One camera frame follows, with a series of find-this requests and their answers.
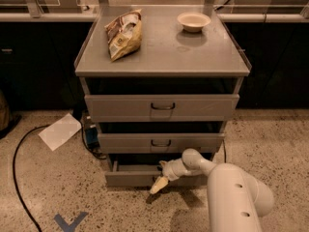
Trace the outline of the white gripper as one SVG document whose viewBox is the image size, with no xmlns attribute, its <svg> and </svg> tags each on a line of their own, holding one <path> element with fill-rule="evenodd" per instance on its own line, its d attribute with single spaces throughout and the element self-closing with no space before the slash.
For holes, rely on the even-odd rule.
<svg viewBox="0 0 309 232">
<path fill-rule="evenodd" d="M 159 162 L 162 168 L 162 175 L 159 176 L 150 189 L 150 194 L 156 194 L 165 188 L 169 181 L 176 181 L 182 176 L 191 176 L 192 171 L 188 170 L 181 159 L 172 159 L 169 161 L 161 160 Z"/>
</svg>

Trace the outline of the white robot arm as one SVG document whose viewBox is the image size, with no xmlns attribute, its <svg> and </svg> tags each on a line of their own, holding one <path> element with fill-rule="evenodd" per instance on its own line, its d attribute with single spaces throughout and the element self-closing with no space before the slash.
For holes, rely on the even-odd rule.
<svg viewBox="0 0 309 232">
<path fill-rule="evenodd" d="M 162 160 L 161 175 L 150 194 L 156 194 L 182 176 L 207 177 L 207 195 L 211 232 L 262 232 L 259 218 L 274 206 L 272 190 L 242 168 L 216 164 L 189 148 L 180 159 Z"/>
</svg>

